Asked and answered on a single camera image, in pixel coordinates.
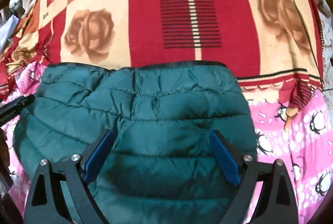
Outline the red cream rose blanket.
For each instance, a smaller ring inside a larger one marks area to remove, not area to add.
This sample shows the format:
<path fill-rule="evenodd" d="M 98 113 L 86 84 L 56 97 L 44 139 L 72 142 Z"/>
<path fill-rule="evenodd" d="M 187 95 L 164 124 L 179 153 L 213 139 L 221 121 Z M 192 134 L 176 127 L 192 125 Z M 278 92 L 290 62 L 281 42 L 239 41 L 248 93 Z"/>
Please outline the red cream rose blanket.
<path fill-rule="evenodd" d="M 1 97 L 31 62 L 215 61 L 299 108 L 322 86 L 319 24 L 316 0 L 36 0 L 1 55 Z"/>

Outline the dark green puffer jacket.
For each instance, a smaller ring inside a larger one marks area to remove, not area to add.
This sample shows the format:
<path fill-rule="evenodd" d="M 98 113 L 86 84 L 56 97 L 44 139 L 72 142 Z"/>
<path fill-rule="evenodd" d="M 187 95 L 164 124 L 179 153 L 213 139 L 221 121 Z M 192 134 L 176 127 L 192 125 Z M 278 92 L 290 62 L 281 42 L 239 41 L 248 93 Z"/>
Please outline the dark green puffer jacket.
<path fill-rule="evenodd" d="M 33 177 L 39 162 L 81 153 L 105 130 L 117 139 L 89 189 L 110 223 L 216 223 L 234 195 L 209 147 L 219 131 L 256 154 L 250 109 L 215 63 L 116 71 L 78 63 L 45 69 L 13 147 Z"/>

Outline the light blue cloth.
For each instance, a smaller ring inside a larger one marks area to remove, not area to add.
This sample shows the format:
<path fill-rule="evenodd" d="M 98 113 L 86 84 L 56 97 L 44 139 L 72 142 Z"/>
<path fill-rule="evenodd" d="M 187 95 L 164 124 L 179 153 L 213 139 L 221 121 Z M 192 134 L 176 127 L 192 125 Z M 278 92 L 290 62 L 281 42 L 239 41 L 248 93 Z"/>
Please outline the light blue cloth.
<path fill-rule="evenodd" d="M 9 41 L 11 35 L 13 34 L 18 22 L 19 18 L 17 18 L 15 15 L 11 15 L 9 19 L 1 26 L 0 30 L 1 53 L 3 53 L 5 46 Z"/>

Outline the pink penguin bedsheet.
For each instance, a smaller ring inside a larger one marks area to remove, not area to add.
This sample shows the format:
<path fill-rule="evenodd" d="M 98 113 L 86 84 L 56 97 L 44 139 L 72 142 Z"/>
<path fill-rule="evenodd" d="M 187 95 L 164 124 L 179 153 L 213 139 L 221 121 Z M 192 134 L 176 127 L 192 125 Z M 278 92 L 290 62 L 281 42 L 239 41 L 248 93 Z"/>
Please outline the pink penguin bedsheet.
<path fill-rule="evenodd" d="M 38 65 L 26 68 L 21 74 L 20 88 L 11 93 L 10 99 L 21 94 L 36 95 L 45 69 Z M 292 184 L 298 189 L 299 220 L 305 223 L 319 206 L 331 182 L 332 126 L 323 96 L 316 92 L 311 103 L 289 126 L 285 125 L 286 103 L 255 102 L 245 96 L 244 99 L 256 134 L 255 156 L 267 163 L 278 157 L 285 161 Z M 13 147 L 14 130 L 20 117 L 7 123 L 3 130 L 9 138 L 12 169 L 24 174 L 16 194 L 18 202 L 23 204 L 31 177 L 25 172 Z"/>

